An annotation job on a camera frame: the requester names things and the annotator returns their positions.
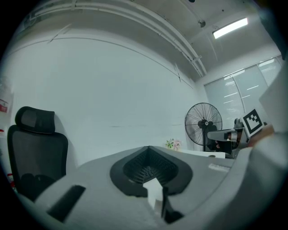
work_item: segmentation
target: black chair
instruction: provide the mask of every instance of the black chair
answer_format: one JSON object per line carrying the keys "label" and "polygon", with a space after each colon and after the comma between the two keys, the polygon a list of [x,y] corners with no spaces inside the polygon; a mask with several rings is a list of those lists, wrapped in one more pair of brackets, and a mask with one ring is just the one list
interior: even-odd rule
{"label": "black chair", "polygon": [[22,107],[8,130],[8,150],[17,191],[34,201],[66,175],[68,140],[55,133],[54,112]]}

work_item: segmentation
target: label sticker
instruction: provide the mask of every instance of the label sticker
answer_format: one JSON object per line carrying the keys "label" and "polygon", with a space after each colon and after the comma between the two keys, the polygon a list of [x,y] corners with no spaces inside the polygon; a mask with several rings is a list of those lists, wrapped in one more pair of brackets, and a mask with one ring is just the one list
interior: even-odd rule
{"label": "label sticker", "polygon": [[243,117],[241,117],[241,120],[248,137],[251,137],[264,127],[264,124],[261,121],[256,109],[253,109],[251,112],[245,114]]}

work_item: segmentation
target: black mesh chair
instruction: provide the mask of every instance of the black mesh chair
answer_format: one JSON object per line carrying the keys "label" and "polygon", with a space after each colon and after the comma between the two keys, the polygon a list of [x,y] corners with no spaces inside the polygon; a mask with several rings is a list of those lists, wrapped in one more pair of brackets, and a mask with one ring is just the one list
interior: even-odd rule
{"label": "black mesh chair", "polygon": [[55,133],[54,112],[22,107],[8,130],[8,150],[17,191],[34,201],[66,175],[67,138]]}

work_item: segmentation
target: white wall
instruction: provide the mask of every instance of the white wall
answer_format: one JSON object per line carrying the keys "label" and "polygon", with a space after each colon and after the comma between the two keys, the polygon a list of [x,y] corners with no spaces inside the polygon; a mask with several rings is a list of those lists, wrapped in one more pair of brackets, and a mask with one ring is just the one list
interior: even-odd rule
{"label": "white wall", "polygon": [[12,118],[22,106],[55,111],[56,131],[69,139],[68,172],[122,150],[163,146],[170,138],[198,149],[184,126],[187,111],[199,102],[196,91],[169,70],[173,63],[163,67],[155,61],[161,62],[159,55],[151,52],[151,59],[134,48],[56,38],[14,52],[0,73],[13,81]]}
{"label": "white wall", "polygon": [[209,102],[204,85],[219,78],[222,78],[225,75],[230,74],[234,71],[250,67],[254,64],[259,63],[260,61],[264,61],[268,58],[278,55],[280,55],[280,51],[278,50],[277,46],[273,42],[271,42],[263,45],[259,49],[252,50],[251,52],[232,59],[229,62],[226,62],[225,64],[210,70],[206,76],[202,77],[195,83],[200,100],[202,102]]}

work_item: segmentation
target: ceiling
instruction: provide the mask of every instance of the ceiling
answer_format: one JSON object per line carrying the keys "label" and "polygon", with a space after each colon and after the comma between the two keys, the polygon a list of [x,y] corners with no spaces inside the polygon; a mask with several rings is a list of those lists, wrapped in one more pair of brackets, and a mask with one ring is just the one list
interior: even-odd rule
{"label": "ceiling", "polygon": [[[250,0],[134,0],[160,14],[189,41],[207,71],[273,42]],[[219,39],[212,32],[241,18],[248,25]],[[201,28],[199,20],[206,25]]]}

